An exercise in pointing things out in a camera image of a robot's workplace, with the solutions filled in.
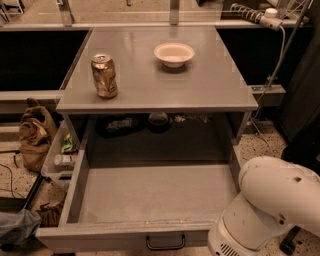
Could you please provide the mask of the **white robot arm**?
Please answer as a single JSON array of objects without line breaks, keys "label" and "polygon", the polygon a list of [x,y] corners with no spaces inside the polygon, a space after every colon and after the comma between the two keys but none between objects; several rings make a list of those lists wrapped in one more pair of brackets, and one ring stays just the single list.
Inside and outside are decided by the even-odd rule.
[{"label": "white robot arm", "polygon": [[320,177],[279,158],[248,160],[240,192],[208,233],[213,256],[257,256],[271,239],[299,226],[320,235]]}]

